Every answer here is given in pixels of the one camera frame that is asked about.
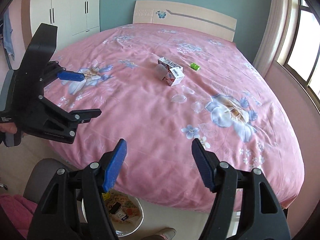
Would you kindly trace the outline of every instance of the hanging blue clothing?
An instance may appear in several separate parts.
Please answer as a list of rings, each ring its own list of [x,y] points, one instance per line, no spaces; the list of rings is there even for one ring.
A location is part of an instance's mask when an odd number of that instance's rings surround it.
[[[12,59],[14,60],[14,51],[13,51],[13,45],[12,45],[12,28],[11,28],[11,22],[9,18],[9,9],[6,10],[3,16],[3,45],[4,48],[7,50],[8,55],[11,55]]]

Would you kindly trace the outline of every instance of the white box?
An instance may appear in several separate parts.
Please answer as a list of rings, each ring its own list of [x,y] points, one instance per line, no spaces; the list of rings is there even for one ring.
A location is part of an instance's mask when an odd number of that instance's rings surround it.
[[[171,87],[178,85],[183,78],[184,74],[179,67],[169,69],[167,75],[165,76],[166,81]]]
[[[183,72],[183,67],[172,62],[171,60],[167,59],[166,57],[162,57],[162,58],[158,59],[158,64],[164,65],[168,71],[171,68],[178,67],[178,68],[180,68],[181,72]]]

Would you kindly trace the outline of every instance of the tiled floor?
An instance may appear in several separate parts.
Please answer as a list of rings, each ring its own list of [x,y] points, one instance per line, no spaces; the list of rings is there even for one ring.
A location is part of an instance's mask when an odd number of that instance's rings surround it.
[[[33,167],[44,158],[55,158],[66,164],[44,140],[30,135],[23,138],[17,147],[6,148],[3,144],[0,145],[0,183],[9,187],[8,193],[22,195]],[[0,188],[1,193],[5,193],[3,188]],[[141,204],[145,219],[135,233],[123,240],[140,240],[165,227],[177,230],[174,240],[196,240],[208,218],[206,213],[168,208],[145,201],[141,201]]]

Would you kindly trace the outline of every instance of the hand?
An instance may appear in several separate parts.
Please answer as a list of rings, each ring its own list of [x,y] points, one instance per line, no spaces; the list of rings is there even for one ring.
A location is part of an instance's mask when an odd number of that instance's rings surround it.
[[[15,134],[17,132],[17,127],[13,122],[0,123],[0,132],[8,132]]]

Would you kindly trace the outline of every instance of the white curtain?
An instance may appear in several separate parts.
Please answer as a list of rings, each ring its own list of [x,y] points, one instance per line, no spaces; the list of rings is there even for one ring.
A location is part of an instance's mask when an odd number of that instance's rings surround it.
[[[271,0],[266,30],[253,66],[262,77],[266,75],[278,49],[288,8],[288,0]]]

